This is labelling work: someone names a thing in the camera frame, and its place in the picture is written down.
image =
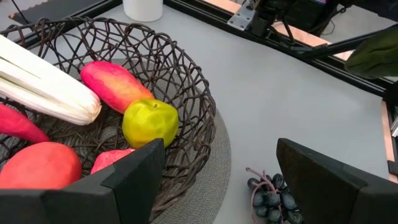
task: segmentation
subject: gray table surface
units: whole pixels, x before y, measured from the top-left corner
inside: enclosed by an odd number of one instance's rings
[[[121,6],[101,17],[133,22]],[[231,178],[215,224],[252,223],[245,167],[280,172],[278,138],[387,178],[380,97],[169,7],[146,25],[170,35],[202,67],[225,121]]]

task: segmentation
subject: red mango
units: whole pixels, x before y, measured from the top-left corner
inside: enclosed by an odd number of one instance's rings
[[[111,62],[90,62],[83,67],[80,75],[88,88],[122,114],[133,101],[154,98],[127,69]]]
[[[33,143],[49,141],[49,137],[20,112],[0,104],[0,133]]]
[[[120,160],[121,158],[132,152],[134,152],[134,149],[112,150],[101,153],[94,162],[91,174],[94,174],[95,172],[98,172],[101,169],[112,165],[114,162]]]
[[[19,151],[4,165],[0,189],[62,189],[80,176],[80,159],[72,148],[41,142]]]

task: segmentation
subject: gray placemat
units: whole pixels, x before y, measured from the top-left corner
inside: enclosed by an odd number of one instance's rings
[[[231,171],[231,147],[219,112],[215,116],[216,136],[206,166],[197,181],[173,207],[160,214],[155,224],[211,224],[223,203]]]

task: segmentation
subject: wicker basket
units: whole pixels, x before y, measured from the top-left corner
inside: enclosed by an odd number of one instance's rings
[[[74,27],[64,34],[67,27]],[[23,34],[32,32],[33,36]],[[11,26],[0,34],[18,40],[39,57],[79,79],[82,66],[106,60],[126,67],[158,100],[178,109],[180,127],[174,142],[165,150],[166,166],[151,219],[172,206],[194,184],[196,174],[209,158],[215,135],[216,106],[200,67],[166,34],[147,26],[112,19],[46,19],[26,26]],[[97,120],[76,126],[37,113],[9,99],[2,103],[18,109],[41,127],[52,141],[71,146],[80,156],[83,177],[90,173],[96,156],[112,149],[126,149],[121,131],[122,115],[103,105]],[[29,143],[0,135],[0,164]]]

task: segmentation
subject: green cloth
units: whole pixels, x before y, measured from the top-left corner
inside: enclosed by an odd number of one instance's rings
[[[398,28],[381,31],[362,42],[345,68],[363,78],[398,77]]]

